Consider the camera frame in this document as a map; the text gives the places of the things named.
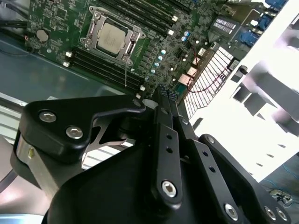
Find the chip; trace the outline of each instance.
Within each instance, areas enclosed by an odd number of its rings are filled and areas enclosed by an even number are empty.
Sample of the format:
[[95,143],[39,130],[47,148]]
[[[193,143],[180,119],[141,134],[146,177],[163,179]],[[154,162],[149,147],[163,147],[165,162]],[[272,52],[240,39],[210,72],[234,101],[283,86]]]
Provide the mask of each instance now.
[[117,55],[125,47],[126,33],[109,23],[98,31],[98,46]]

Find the red wire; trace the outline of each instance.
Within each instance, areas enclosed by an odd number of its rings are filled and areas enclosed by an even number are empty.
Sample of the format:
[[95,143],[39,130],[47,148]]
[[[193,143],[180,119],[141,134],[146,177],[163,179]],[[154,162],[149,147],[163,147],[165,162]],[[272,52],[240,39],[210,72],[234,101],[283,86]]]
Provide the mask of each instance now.
[[[194,48],[193,48],[193,51],[194,51],[194,56],[195,56],[195,60],[196,60],[196,66],[197,66],[197,69],[196,69],[196,72],[194,72],[194,74],[193,74],[192,76],[194,76],[194,75],[198,72],[198,69],[199,69],[198,61],[197,61],[197,56],[196,56],[196,51],[195,51]],[[188,84],[187,84],[187,90],[188,90],[188,92],[191,92],[191,93],[199,93],[199,92],[204,92],[204,91],[208,90],[208,88],[210,88],[210,87],[217,81],[217,79],[219,78],[219,76],[221,76],[225,71],[226,71],[226,69],[225,69],[223,72],[221,72],[221,73],[217,76],[217,78],[216,78],[216,79],[215,79],[215,80],[214,80],[208,87],[206,87],[205,89],[200,90],[200,91],[192,91],[192,90],[189,89],[189,84],[190,84],[190,81],[191,81],[191,78],[190,78],[189,81],[188,81]]]

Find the black memory slot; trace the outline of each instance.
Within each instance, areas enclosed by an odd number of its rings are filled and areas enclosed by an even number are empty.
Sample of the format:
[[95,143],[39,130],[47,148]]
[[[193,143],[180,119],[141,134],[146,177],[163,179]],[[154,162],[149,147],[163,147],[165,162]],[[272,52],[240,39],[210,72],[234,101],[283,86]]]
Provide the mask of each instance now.
[[136,22],[142,23],[143,25],[156,31],[159,34],[162,34],[162,35],[166,34],[166,29],[164,27],[159,27],[156,24],[147,20],[145,17],[141,17],[141,16],[135,14],[130,9],[127,9],[126,7],[119,4],[119,2],[115,2],[112,0],[99,0],[99,1],[103,4],[106,4],[107,6],[110,6],[111,8],[114,8],[119,13],[123,14],[124,16],[127,16],[127,17],[131,18],[132,20],[135,20]]
[[185,13],[190,13],[191,12],[191,9],[184,6],[183,4],[181,4],[180,2],[178,2],[177,0],[164,0],[164,1],[167,1],[168,3],[170,3],[173,7],[185,12]]
[[[86,51],[83,51],[81,49],[78,49],[78,48],[75,48],[75,58],[83,58],[86,61],[92,61],[92,63],[96,64],[99,67],[104,67],[106,69],[113,70],[113,71],[117,72],[118,74],[123,74],[123,75],[125,74],[125,69],[120,68],[112,63],[105,61],[104,59],[101,59],[97,56],[94,56],[94,55],[92,55]],[[130,71],[127,71],[127,78],[133,79],[132,82],[135,82],[138,84],[143,82],[142,77],[139,77]]]
[[[115,71],[112,68],[109,68],[108,66],[103,66],[103,64],[100,63],[94,63],[94,61],[90,61],[88,58],[84,57],[75,57],[74,62],[83,64],[83,65],[88,65],[88,68],[94,67],[97,68],[97,70],[101,73],[107,73],[110,75],[110,77],[114,78],[120,78],[121,80],[125,80],[125,73],[121,73],[119,71]],[[135,86],[140,86],[140,82],[137,80],[133,79],[130,75],[127,74],[127,84],[132,84]]]
[[138,14],[139,16],[145,17],[152,23],[154,23],[158,27],[168,27],[171,28],[171,26],[167,23],[164,22],[163,20],[159,19],[158,17],[155,17],[153,13],[148,13],[146,10],[136,7],[134,4],[131,2],[127,2],[125,0],[118,0],[119,4],[123,5],[127,9],[131,10],[132,12]]
[[[86,71],[88,72],[89,74],[92,74],[96,77],[99,77],[99,78],[102,78],[102,79],[105,79],[109,82],[112,82],[112,83],[115,83],[117,84],[118,86],[120,87],[124,87],[124,80],[122,80],[121,78],[119,77],[112,77],[110,76],[110,74],[107,74],[107,73],[102,73],[99,71],[99,69],[95,68],[95,67],[90,67],[89,65],[87,64],[82,64],[80,62],[73,62],[73,66],[75,68],[78,68],[80,70],[83,70],[83,71]],[[131,89],[133,91],[138,91],[139,90],[139,87],[135,86],[135,85],[131,85],[130,83],[127,83],[127,87],[128,89]]]
[[156,7],[154,7],[153,5],[151,5],[147,2],[141,2],[139,0],[131,0],[130,3],[137,6],[137,7],[139,7],[139,8],[141,8],[141,9],[143,9],[143,10],[145,10],[148,14],[151,14],[151,15],[163,20],[164,22],[166,22],[170,26],[175,24],[175,21],[172,20],[171,15],[164,14],[163,12],[160,12],[159,9],[157,9]]

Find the circuit board component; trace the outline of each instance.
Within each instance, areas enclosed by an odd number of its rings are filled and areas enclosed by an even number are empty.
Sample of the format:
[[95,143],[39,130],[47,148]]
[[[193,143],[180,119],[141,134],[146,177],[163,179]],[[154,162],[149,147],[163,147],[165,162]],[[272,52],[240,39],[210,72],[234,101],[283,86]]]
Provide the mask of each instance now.
[[40,55],[124,93],[174,92],[207,41],[220,0],[31,0]]

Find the cpu socket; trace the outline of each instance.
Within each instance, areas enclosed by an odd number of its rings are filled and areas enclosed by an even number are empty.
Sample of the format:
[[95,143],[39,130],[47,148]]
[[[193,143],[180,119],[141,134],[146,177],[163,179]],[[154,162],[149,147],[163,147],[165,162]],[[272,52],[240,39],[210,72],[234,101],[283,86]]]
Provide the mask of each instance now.
[[138,40],[145,38],[145,33],[104,8],[90,6],[89,11],[93,17],[86,38],[80,39],[84,47],[117,62],[133,65],[130,57]]

